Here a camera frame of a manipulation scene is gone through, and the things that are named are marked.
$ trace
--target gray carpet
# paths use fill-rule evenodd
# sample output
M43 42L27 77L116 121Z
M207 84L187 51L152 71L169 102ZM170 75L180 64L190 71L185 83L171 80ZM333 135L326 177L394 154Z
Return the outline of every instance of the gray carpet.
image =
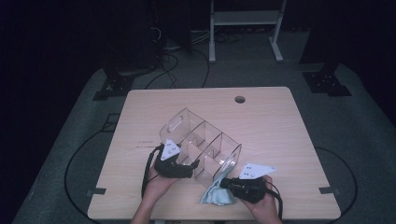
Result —
M217 61L210 64L205 88L286 86L290 88L305 126L316 147L324 147L341 157L356 176L358 197L351 209L336 223L391 223L396 220L396 131L361 85L359 77L342 64L336 70L340 82L352 96L329 97L311 93L302 72L318 71L320 64L300 65L309 33L281 32L279 48L284 62L277 63L271 51L269 34L245 35L233 44L217 44ZM194 46L206 56L208 45ZM174 52L177 67L171 71L177 81L165 75L149 89L201 88L207 71L205 58L196 51ZM165 68L176 60L163 57ZM138 77L133 89L145 89L163 70ZM92 75L79 96L68 120L53 145L31 192L13 223L91 223L67 199L64 172L76 150L100 131L110 113L120 113L125 97L93 101L106 79L103 70ZM112 133L98 133L86 142L70 163L67 187L76 205L87 212L90 190L102 169ZM355 195L353 176L342 161L326 150L318 156L342 211ZM286 220L287 223L328 223L323 220ZM128 220L101 221L128 223Z

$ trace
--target acrylic compartment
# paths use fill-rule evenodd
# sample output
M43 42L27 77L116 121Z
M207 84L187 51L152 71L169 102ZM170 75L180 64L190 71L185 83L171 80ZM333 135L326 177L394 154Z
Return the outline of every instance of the acrylic compartment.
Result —
M170 139L179 145L178 164L190 165L200 160L193 177L205 187L209 187L225 169L236 165L242 148L188 108L181 110L163 126L160 137L163 143Z

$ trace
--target hand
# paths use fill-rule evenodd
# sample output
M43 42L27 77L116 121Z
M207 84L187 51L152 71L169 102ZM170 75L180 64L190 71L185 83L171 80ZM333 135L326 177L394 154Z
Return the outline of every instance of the hand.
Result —
M146 186L145 195L143 200L149 200L156 203L170 188L175 184L179 178L166 178L160 176L154 169L154 166L148 171L148 184Z
M160 176L154 169L154 166L148 171L148 184L146 186L145 195L139 204L137 211L134 213L131 224L149 224L149 217L155 203L175 184L178 178L166 178Z
M265 175L262 178L267 182L266 187L268 189L272 189L272 185L269 184L272 183L271 176ZM261 224L282 223L279 217L277 216L274 196L267 193L265 194L264 198L257 203L250 203L242 199L241 201L242 203L245 204L247 209L250 211L250 213L256 218L256 220L259 223Z

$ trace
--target table grommet hole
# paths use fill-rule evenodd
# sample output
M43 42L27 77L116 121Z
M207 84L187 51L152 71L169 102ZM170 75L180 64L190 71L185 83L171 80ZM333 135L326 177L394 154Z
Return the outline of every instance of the table grommet hole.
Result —
M245 99L245 97L243 97L243 96L236 96L236 97L235 97L235 101L236 101L238 104L242 104L242 103L244 103L244 102L246 101L246 99Z

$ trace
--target blue fabric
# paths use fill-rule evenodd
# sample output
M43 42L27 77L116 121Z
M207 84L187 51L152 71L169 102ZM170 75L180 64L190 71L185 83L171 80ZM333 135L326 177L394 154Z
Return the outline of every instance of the blue fabric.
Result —
M229 203L235 203L236 198L228 189L223 189L220 187L220 182L223 178L233 170L232 167L228 167L223 173L213 181L213 184L207 189L201 198L200 203L215 203L217 205L226 205Z

